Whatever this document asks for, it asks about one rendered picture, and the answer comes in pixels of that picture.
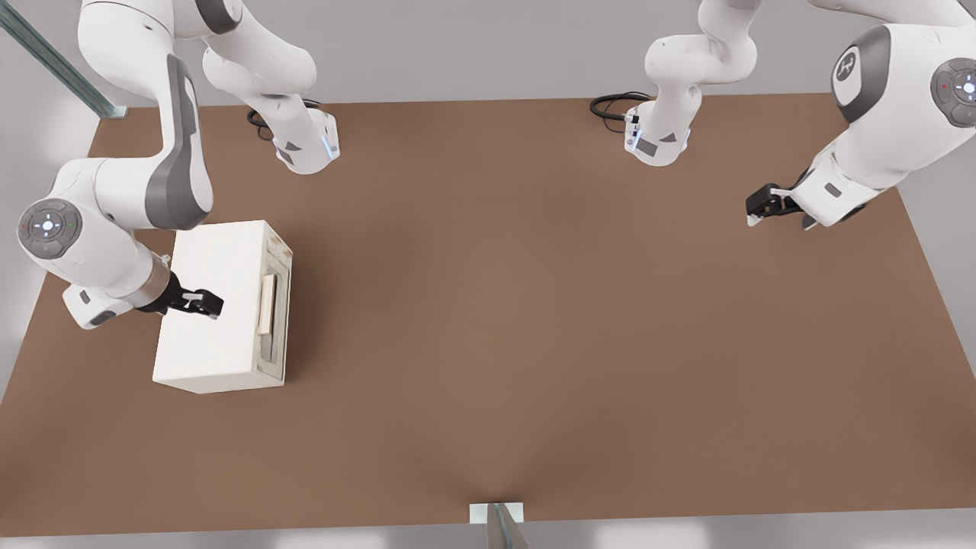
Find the white oven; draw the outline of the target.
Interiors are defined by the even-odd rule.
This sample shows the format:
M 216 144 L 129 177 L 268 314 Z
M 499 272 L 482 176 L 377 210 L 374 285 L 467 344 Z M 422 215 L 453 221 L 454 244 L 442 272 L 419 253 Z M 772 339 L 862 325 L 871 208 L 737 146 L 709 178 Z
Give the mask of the white oven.
M 198 395 L 283 385 L 293 257 L 265 221 L 178 233 L 186 305 L 162 319 L 153 381 Z

